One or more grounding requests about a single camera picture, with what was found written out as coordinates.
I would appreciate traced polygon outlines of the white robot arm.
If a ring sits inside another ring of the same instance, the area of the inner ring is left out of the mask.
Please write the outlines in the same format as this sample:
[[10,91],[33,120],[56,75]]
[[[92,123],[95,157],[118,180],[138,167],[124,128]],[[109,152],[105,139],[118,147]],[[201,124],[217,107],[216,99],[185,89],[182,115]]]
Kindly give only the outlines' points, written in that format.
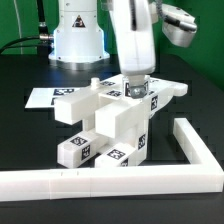
[[145,76],[156,66],[152,25],[161,19],[170,42],[188,47],[197,32],[195,18],[162,0],[112,0],[111,5],[120,70],[128,78],[131,97],[142,98]]

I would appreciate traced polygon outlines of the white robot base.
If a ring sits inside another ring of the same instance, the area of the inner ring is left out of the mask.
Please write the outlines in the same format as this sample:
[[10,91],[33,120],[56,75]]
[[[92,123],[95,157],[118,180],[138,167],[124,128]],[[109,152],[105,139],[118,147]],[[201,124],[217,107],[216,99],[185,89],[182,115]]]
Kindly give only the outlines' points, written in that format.
[[59,24],[53,33],[51,65],[87,70],[109,61],[104,32],[97,21],[97,0],[58,0]]

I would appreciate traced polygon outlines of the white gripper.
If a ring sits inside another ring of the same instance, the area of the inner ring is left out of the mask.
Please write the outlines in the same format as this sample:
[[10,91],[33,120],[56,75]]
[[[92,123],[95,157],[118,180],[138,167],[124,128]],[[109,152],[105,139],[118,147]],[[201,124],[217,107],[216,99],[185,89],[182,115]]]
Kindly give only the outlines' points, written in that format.
[[143,98],[143,75],[152,73],[156,64],[148,0],[113,0],[112,7],[121,73],[129,76],[131,97]]

